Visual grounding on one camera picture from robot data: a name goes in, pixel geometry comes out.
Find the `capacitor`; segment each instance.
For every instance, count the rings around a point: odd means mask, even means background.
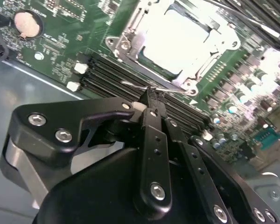
[[[266,120],[264,118],[262,118],[262,117],[258,117],[257,118],[257,122],[263,128],[268,128],[269,127],[269,125],[267,124]]]
[[[218,149],[221,147],[220,143],[218,142],[217,139],[212,139],[211,140],[211,145],[213,146],[214,149]]]
[[[220,123],[219,115],[213,114],[213,115],[211,116],[211,121],[212,121],[214,124],[219,124],[219,123]]]
[[[241,91],[239,91],[237,94],[236,94],[236,97],[239,99],[239,101],[242,103],[242,104],[245,104],[249,101],[249,98]]]
[[[230,136],[230,138],[231,138],[231,140],[233,140],[233,141],[237,141],[237,140],[238,140],[238,135],[237,135],[237,134],[232,134],[232,135]]]
[[[228,109],[229,113],[236,113],[238,111],[237,106],[235,106],[233,103],[226,104],[226,108]]]
[[[273,109],[273,108],[271,107],[271,105],[269,105],[269,103],[266,102],[265,100],[261,100],[260,106],[261,106],[264,110],[266,110],[267,112],[271,112],[272,109]]]
[[[223,133],[218,134],[217,139],[220,145],[224,144],[227,141]]]
[[[251,92],[258,92],[260,89],[260,86],[253,81],[248,82],[246,86],[249,88],[249,90],[251,90]]]

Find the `screw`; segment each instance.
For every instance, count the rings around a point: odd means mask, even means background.
[[[271,193],[270,193],[270,196],[271,196],[271,198],[274,200],[274,201],[278,201],[279,199],[280,199],[280,196],[277,194],[277,192],[276,191],[271,191]]]
[[[257,208],[254,209],[254,214],[255,214],[256,218],[258,218],[261,222],[264,223],[266,221],[266,218],[263,216],[263,214]]]
[[[121,42],[121,48],[122,48],[123,50],[128,50],[128,49],[130,49],[130,47],[131,47],[131,44],[130,44],[129,41],[123,41],[123,42]]]
[[[162,201],[165,199],[165,191],[164,189],[157,183],[153,183],[150,187],[151,194],[155,197],[155,199]]]
[[[203,142],[200,139],[195,139],[195,141],[199,144],[199,145],[203,145]]]
[[[153,115],[154,117],[157,116],[157,115],[155,114],[155,112],[153,112],[153,111],[151,111],[150,114]]]
[[[174,120],[170,121],[170,123],[171,123],[174,127],[177,127],[177,123],[176,123]]]
[[[43,126],[47,122],[46,118],[40,114],[31,114],[28,121],[34,126]]]
[[[63,142],[63,143],[68,143],[72,140],[71,133],[65,129],[58,130],[55,133],[55,137],[57,138],[58,141]]]
[[[266,215],[269,217],[269,219],[271,219],[273,223],[276,222],[275,217],[268,210],[266,210]]]
[[[218,219],[220,219],[220,221],[222,223],[227,223],[227,215],[226,213],[223,211],[223,209],[220,208],[220,206],[216,205],[214,206],[214,212],[215,215],[217,216]]]
[[[127,110],[129,110],[131,108],[128,104],[125,104],[125,103],[123,103],[122,106]]]

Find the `surface mount component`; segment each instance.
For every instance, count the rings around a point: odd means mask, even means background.
[[[244,64],[242,64],[238,67],[238,72],[240,72],[240,73],[242,73],[243,75],[246,75],[246,76],[252,74],[251,69]]]
[[[220,83],[220,86],[223,90],[225,90],[226,92],[229,92],[229,93],[235,91],[235,89],[236,89],[232,84],[230,84],[229,82],[227,82],[225,80],[223,80]]]
[[[254,56],[254,55],[248,56],[248,58],[245,59],[245,61],[247,63],[249,63],[250,66],[255,67],[255,68],[260,66],[260,60],[256,56]]]
[[[159,77],[160,84],[196,96],[197,83],[218,58],[241,44],[227,21],[218,14],[211,17],[215,12],[205,2],[141,0],[122,35],[108,36],[105,43],[119,60],[141,66],[151,77]]]
[[[44,32],[41,17],[31,10],[19,10],[14,14],[14,26],[24,40],[40,37]]]
[[[205,102],[209,105],[210,108],[216,108],[219,105],[219,102],[216,101],[213,97],[208,96],[205,99]]]
[[[237,75],[237,74],[235,74],[235,73],[233,73],[233,72],[229,72],[229,73],[227,74],[227,77],[228,77],[228,79],[229,79],[230,81],[232,81],[234,84],[239,84],[239,83],[242,82],[242,78],[241,78],[239,75]]]

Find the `cable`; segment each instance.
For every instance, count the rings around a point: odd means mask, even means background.
[[[0,57],[0,62],[2,62],[5,59],[7,59],[8,55],[9,55],[9,49],[1,35],[0,35],[0,45],[3,47],[3,50],[4,50],[3,55]]]
[[[269,26],[267,26],[265,24],[262,24],[261,22],[258,22],[258,21],[254,20],[254,19],[251,19],[248,16],[246,16],[245,14],[243,14],[243,13],[241,13],[241,12],[239,12],[239,11],[233,9],[233,8],[230,8],[230,7],[228,7],[228,6],[224,5],[224,4],[221,4],[219,2],[216,2],[214,0],[204,0],[204,1],[210,3],[210,4],[214,5],[214,6],[217,6],[217,7],[220,7],[222,9],[225,9],[227,12],[230,12],[231,14],[236,15],[238,18],[240,18],[240,19],[242,19],[244,21],[248,21],[248,22],[250,22],[252,24],[255,24],[255,25],[261,27],[264,31],[268,32],[269,34],[273,35],[274,37],[277,37],[277,38],[280,37],[280,34],[277,31],[275,31],[273,28],[271,28],[271,27],[269,27]]]

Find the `cpu socket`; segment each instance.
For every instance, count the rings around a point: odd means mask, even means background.
[[[106,45],[135,70],[169,89],[198,94],[197,83],[240,39],[218,8],[202,0],[140,0],[121,36]]]

